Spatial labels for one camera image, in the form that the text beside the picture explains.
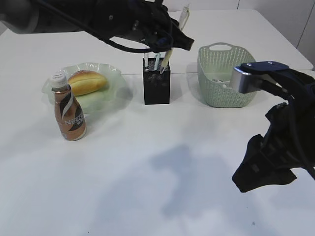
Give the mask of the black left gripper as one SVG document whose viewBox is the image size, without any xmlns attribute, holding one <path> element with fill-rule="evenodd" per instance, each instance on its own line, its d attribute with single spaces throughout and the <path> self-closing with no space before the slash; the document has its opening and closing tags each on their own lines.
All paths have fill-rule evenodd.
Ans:
<svg viewBox="0 0 315 236">
<path fill-rule="evenodd" d="M 108 14 L 114 21 L 112 36 L 139 42 L 148 49 L 135 49 L 109 41 L 112 47 L 130 53 L 166 52 L 175 43 L 178 21 L 171 18 L 163 1 L 109 0 Z"/>
</svg>

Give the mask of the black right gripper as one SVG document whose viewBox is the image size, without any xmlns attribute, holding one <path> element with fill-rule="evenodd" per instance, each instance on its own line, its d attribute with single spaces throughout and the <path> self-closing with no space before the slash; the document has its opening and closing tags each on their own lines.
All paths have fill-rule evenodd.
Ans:
<svg viewBox="0 0 315 236">
<path fill-rule="evenodd" d="M 253 136 L 244 159 L 232 176 L 242 193 L 266 185 L 286 185 L 296 180 L 294 168 L 315 176 L 315 80 L 293 69 L 271 71 L 281 88 L 262 83 L 262 88 L 283 98 L 265 115 L 267 133 Z"/>
</svg>

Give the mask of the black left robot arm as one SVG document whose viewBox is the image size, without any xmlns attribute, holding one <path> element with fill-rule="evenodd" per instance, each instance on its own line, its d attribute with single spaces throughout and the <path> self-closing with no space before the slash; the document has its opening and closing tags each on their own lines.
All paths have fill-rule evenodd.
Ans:
<svg viewBox="0 0 315 236">
<path fill-rule="evenodd" d="M 0 21 L 16 34 L 85 31 L 136 54 L 189 51 L 194 43 L 161 0 L 2 0 Z"/>
</svg>

